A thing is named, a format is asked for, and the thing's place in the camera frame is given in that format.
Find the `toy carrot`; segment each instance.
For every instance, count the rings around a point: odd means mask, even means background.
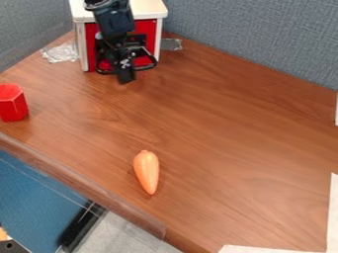
[[[159,161],[153,152],[142,150],[133,159],[133,169],[145,192],[156,192],[159,177]]]
[[[7,241],[7,240],[9,240],[7,232],[5,228],[1,226],[1,223],[0,223],[0,241]]]

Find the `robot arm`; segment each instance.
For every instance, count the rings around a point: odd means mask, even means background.
[[[135,80],[135,71],[146,70],[157,65],[156,58],[141,44],[129,43],[127,34],[135,29],[128,0],[85,0],[88,11],[94,13],[100,33],[96,35],[96,70],[101,74],[117,74],[121,84]],[[134,67],[133,58],[145,55],[152,64]],[[100,68],[100,59],[105,58],[111,70]]]

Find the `floor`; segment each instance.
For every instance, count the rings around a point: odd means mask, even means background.
[[[179,253],[181,251],[108,212],[85,236],[74,253]]]

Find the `wooden table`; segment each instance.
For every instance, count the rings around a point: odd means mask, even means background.
[[[0,124],[18,140],[2,135],[2,148],[106,207],[108,192],[122,197],[182,250],[325,250],[338,173],[333,91],[188,40],[128,86],[39,52],[0,82],[20,84],[31,109]],[[161,161],[153,197],[131,167],[142,149]]]

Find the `cubicle wall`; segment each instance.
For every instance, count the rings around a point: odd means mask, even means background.
[[[169,31],[338,90],[338,1],[165,2]]]
[[[0,1],[0,73],[72,28],[68,0]]]

